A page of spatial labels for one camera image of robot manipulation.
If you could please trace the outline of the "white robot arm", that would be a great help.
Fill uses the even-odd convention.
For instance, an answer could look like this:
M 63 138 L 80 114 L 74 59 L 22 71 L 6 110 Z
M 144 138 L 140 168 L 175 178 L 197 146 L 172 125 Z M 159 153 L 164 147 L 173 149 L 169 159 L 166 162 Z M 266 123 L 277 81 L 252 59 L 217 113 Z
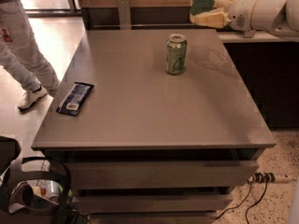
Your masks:
M 299 0 L 191 0 L 192 23 L 249 33 L 266 31 L 276 37 L 298 41 Z

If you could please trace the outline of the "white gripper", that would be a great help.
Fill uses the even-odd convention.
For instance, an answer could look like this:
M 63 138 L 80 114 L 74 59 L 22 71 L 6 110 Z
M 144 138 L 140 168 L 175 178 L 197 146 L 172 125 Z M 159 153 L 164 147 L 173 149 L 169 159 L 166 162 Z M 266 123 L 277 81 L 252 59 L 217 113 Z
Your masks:
M 190 14 L 192 23 L 211 28 L 223 28 L 228 21 L 237 31 L 251 31 L 251 16 L 258 0 L 214 0 L 214 8 L 208 12 Z

